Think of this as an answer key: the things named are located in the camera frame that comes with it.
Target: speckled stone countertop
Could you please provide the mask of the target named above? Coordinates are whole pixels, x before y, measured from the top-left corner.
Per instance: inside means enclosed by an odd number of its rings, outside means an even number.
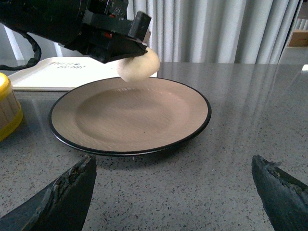
[[[97,157],[83,230],[273,230],[251,174],[252,156],[282,162],[308,183],[308,73],[301,65],[165,63],[212,106],[207,128],[171,153]],[[21,126],[0,142],[0,217],[85,153],[58,141],[47,115],[63,92],[16,92]]]

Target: beige plate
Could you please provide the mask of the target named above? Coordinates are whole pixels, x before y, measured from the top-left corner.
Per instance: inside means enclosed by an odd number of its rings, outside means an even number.
[[[211,108],[196,90],[171,80],[121,78],[92,82],[68,92],[52,107],[55,137],[74,148],[100,155],[159,152],[197,136]]]

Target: white dough ball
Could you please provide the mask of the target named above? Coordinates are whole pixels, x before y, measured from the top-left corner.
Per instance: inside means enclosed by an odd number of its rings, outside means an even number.
[[[126,82],[144,80],[159,70],[160,61],[155,51],[146,48],[141,56],[117,61],[117,73]]]

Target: yellow container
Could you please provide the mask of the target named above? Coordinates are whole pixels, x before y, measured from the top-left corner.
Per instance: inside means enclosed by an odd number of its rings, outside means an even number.
[[[16,99],[11,81],[0,73],[0,141],[8,137],[23,120],[23,111]]]

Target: black robotic arm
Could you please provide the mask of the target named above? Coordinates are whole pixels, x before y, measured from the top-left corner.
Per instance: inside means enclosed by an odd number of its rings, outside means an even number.
[[[128,0],[0,0],[0,22],[30,41],[32,63],[40,49],[27,33],[107,63],[146,53],[151,18],[137,12],[127,20],[127,6]]]

